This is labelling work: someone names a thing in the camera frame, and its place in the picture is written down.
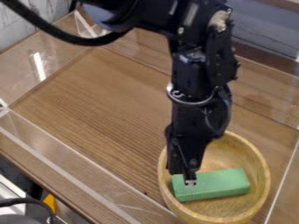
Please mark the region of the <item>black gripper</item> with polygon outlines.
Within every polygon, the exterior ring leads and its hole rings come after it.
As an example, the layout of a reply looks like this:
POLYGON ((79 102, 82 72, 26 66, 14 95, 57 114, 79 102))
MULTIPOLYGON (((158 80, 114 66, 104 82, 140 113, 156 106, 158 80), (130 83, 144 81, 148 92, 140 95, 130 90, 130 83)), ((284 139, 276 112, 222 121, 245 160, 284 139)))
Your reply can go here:
POLYGON ((196 171, 201 167, 205 148, 222 136, 230 118, 232 94, 220 87, 202 106, 172 105, 172 120, 164 130, 166 141, 166 169, 181 174, 184 184, 196 186, 196 171))

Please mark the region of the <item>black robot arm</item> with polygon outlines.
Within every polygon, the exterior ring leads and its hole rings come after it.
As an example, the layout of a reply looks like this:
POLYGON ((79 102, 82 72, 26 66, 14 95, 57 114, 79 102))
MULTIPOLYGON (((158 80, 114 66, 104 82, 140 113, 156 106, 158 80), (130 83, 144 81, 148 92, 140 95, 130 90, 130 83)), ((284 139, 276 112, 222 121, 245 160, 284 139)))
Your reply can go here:
POLYGON ((166 169, 181 175, 185 186, 194 186, 205 148, 224 135, 230 118, 229 82, 237 78, 238 62, 226 0, 82 0, 82 7, 112 32, 138 28, 166 38, 172 57, 166 169))

